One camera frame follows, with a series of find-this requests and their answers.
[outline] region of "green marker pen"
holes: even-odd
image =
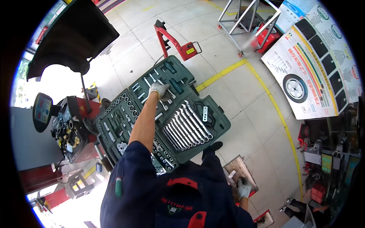
[[[122,196],[122,178],[120,178],[120,177],[117,177],[115,179],[115,195],[117,197]]]

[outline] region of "green tool case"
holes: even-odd
[[[176,74],[173,74],[166,67],[166,61],[176,70]],[[166,74],[181,87],[180,94],[171,85],[170,78]],[[163,84],[170,84],[169,89],[176,96],[175,98],[171,97],[169,102],[163,102],[165,109],[168,108],[168,110],[164,109],[161,102],[157,103],[156,116],[158,119],[155,122],[155,139],[151,154],[157,175],[171,172],[179,164],[189,161],[231,127],[224,111],[211,96],[204,99],[198,97],[195,88],[189,85],[194,81],[194,76],[174,55],[171,55],[123,90],[97,119],[96,124],[100,132],[98,138],[103,141],[102,144],[106,149],[108,159],[112,163],[117,163],[124,153],[129,141],[129,134],[132,132],[132,127],[143,108],[142,101],[146,100],[148,96],[149,85],[146,80],[149,84],[154,83],[154,80],[160,80]],[[183,109],[183,105],[187,106],[186,101],[195,115],[189,112],[188,107],[186,110]],[[203,121],[202,117],[204,106],[208,107],[206,121]],[[196,146],[188,148],[188,145],[193,142],[196,143]]]

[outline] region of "person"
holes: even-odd
[[[128,147],[115,165],[100,210],[100,226],[112,227],[254,227],[247,212],[251,184],[238,181],[240,206],[215,151],[203,151],[201,166],[187,162],[172,173],[156,176],[151,162],[158,100],[168,85],[154,83],[132,130]]]
[[[289,218],[292,218],[293,216],[297,217],[299,220],[304,222],[304,219],[306,217],[306,211],[307,211],[307,204],[302,203],[300,201],[297,201],[293,198],[288,198],[285,200],[285,202],[289,205],[292,205],[300,210],[300,212],[293,211],[287,206],[284,206],[282,208],[279,208],[277,210],[278,212],[284,212]],[[309,206],[309,208],[313,211],[312,215],[314,218],[314,221],[316,222],[316,226],[318,228],[322,228],[326,226],[331,219],[331,213],[329,210],[329,206],[325,205],[322,207],[313,208],[312,206]]]

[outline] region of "gloved hand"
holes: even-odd
[[[251,183],[245,177],[238,178],[238,198],[248,198],[251,192]]]
[[[148,96],[152,92],[158,93],[158,99],[162,101],[167,101],[169,99],[169,95],[166,93],[166,90],[169,88],[169,84],[161,85],[160,83],[153,83],[148,91]]]

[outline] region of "sneaker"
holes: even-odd
[[[210,145],[210,148],[213,150],[213,151],[217,151],[219,150],[221,147],[223,146],[223,143],[222,142],[215,142],[213,144]]]
[[[287,208],[287,206],[284,206],[282,208],[279,208],[279,210],[277,210],[277,212],[282,212],[282,211],[285,211],[285,209]]]
[[[292,201],[293,201],[293,198],[287,198],[287,199],[285,200],[285,202],[286,202],[287,204],[291,204],[291,203],[292,203]]]

